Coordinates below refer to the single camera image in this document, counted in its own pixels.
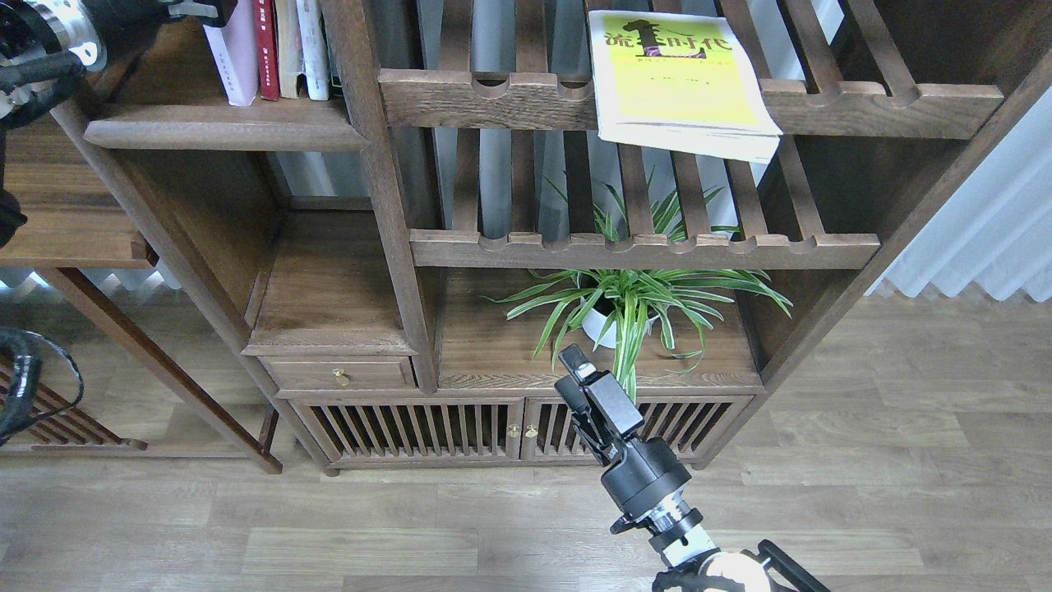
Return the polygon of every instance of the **pink book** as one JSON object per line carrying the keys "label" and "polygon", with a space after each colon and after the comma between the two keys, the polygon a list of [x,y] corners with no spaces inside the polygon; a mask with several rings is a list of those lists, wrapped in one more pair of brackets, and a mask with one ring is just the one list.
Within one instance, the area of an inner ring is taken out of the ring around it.
{"label": "pink book", "polygon": [[227,101],[235,106],[252,104],[259,90],[255,8],[255,1],[238,2],[226,26],[204,27]]}

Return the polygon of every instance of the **wooden shelf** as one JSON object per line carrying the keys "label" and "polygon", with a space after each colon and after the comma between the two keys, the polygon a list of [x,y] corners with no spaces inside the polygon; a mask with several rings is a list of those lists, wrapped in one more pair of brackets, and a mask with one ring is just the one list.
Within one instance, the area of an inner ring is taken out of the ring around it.
{"label": "wooden shelf", "polygon": [[162,28],[84,137],[110,148],[356,151],[365,140],[342,100],[226,102],[201,25]]}
{"label": "wooden shelf", "polygon": [[[992,85],[916,83],[873,1],[841,3],[848,21],[862,29],[881,80],[844,80],[813,7],[800,0],[778,4],[807,80],[772,79],[745,0],[716,2],[752,60],[771,117],[786,134],[968,139],[1004,101]],[[462,4],[446,4],[438,70],[381,70],[391,125],[595,128],[591,82],[547,72],[543,3],[517,5],[518,72],[512,73],[469,72],[470,3],[466,17]],[[585,4],[609,7],[609,2]],[[653,4],[659,12],[680,9],[677,1]]]}
{"label": "wooden shelf", "polygon": [[[786,136],[777,169],[787,187],[785,203],[761,205],[752,172],[745,162],[727,161],[730,189],[744,230],[734,239],[712,233],[702,181],[693,155],[673,152],[680,203],[688,239],[672,242],[653,233],[646,170],[639,146],[620,145],[623,193],[631,236],[609,242],[594,232],[591,181],[584,131],[566,131],[566,170],[571,233],[548,242],[534,231],[533,138],[514,131],[512,154],[512,230],[487,238],[479,230],[479,132],[458,131],[458,167],[451,229],[411,230],[413,260],[425,266],[601,267],[601,268],[861,268],[879,247],[872,233],[829,233],[823,225],[796,151]],[[769,230],[786,226],[789,233]]]}
{"label": "wooden shelf", "polygon": [[[525,271],[497,269],[450,269],[442,320],[442,364],[440,394],[461,389],[477,389],[492,395],[552,395],[552,386],[565,373],[551,368],[550,346],[531,360],[541,329],[550,310],[533,311],[506,321],[514,305],[498,305],[484,299],[505,298],[529,285]],[[636,365],[639,393],[643,395],[757,394],[764,391],[753,364],[745,328],[734,306],[719,307],[725,323],[706,334],[707,352],[701,366],[689,374],[694,361],[675,360],[661,346],[656,335],[649,338]],[[673,315],[673,327],[682,340],[680,350],[696,349],[696,332],[683,319]],[[589,352],[599,368],[609,368],[613,351],[600,348],[591,352],[591,342],[583,331],[568,335],[563,347],[578,344]]]}
{"label": "wooden shelf", "polygon": [[149,268],[157,254],[50,119],[12,131],[4,185],[29,219],[0,265]]}
{"label": "wooden shelf", "polygon": [[262,289],[246,355],[416,353],[371,212],[292,211]]}

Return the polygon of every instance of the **yellow book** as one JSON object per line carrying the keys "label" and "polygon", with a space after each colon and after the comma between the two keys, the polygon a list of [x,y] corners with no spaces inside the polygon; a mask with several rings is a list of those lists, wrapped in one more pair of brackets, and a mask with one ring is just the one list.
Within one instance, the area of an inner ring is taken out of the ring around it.
{"label": "yellow book", "polygon": [[769,162],[782,131],[726,19],[592,11],[600,138]]}

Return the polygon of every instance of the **white book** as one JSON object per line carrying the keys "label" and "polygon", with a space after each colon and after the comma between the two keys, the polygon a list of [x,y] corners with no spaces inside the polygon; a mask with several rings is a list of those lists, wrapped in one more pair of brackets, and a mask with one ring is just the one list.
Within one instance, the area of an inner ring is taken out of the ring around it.
{"label": "white book", "polygon": [[226,99],[235,106],[252,104],[260,89],[252,7],[252,2],[239,2],[226,26],[204,27]]}
{"label": "white book", "polygon": [[782,130],[725,19],[592,11],[588,24],[601,139],[770,162]]}
{"label": "white book", "polygon": [[303,70],[307,79],[307,96],[316,101],[329,98],[328,47],[322,26],[318,0],[296,0],[303,40]]}

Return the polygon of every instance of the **drawer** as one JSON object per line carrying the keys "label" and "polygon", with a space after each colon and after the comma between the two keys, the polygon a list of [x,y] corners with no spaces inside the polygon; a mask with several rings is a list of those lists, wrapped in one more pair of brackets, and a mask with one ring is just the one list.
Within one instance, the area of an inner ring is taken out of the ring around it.
{"label": "drawer", "polygon": [[414,387],[409,359],[261,358],[278,388],[298,391],[351,391]]}

